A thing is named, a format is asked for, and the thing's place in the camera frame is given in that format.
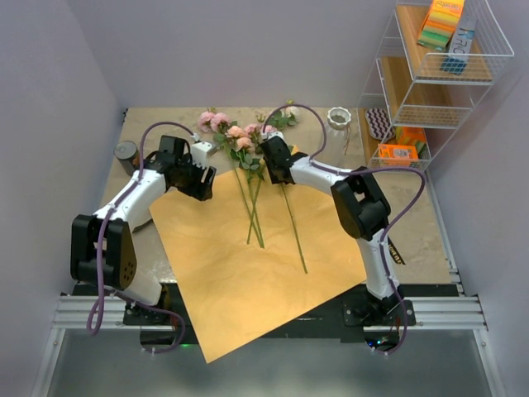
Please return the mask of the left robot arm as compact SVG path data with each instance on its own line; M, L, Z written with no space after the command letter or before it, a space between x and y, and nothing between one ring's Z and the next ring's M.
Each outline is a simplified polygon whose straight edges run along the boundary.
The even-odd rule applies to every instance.
M189 143L162 136L159 148L136 170L126 186L92 215L72 222L70 274L74 280L97 287L98 298L88 315L87 328L96 332L102 323L108 290L142 303L142 314L153 324L165 323L171 304L162 299L162 285L137 263L132 233L151 219L150 206L169 189L198 201L212 198L216 169L209 164L213 144Z

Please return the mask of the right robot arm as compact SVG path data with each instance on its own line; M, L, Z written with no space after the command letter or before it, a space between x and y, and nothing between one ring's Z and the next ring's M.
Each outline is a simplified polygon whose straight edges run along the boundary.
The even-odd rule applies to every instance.
M366 272L367 307L365 318L379 325L399 317L408 325L402 289L388 263L388 236L391 213L388 200L374 176L365 168L346 170L325 165L311 156L293 154L280 136L259 145L274 184L300 184L332 196L340 225L357 241Z

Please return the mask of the orange wrapping paper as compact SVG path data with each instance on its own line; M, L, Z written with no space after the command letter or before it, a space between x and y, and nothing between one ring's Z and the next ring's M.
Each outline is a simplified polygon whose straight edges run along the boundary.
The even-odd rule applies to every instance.
M218 175L212 199L173 190L150 214L206 362L212 362L365 281L360 249L342 229L331 196L286 187L304 258L299 259L280 187L261 185L264 248L252 237L233 171Z

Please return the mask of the black printed ribbon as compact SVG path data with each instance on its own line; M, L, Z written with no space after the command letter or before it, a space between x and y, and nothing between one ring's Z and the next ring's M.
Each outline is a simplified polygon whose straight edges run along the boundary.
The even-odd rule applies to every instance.
M141 231L142 229L146 228L148 225L150 225L152 223L153 223L152 220L144 222L140 226L135 227L132 232L133 233L139 232L139 231ZM400 255L400 252L398 251L397 247L393 244L393 242L392 242L392 240L390 238L388 238L388 251L389 251L389 253L390 253L390 255L391 255L392 259L393 259L393 262L396 265L406 265L403 257Z

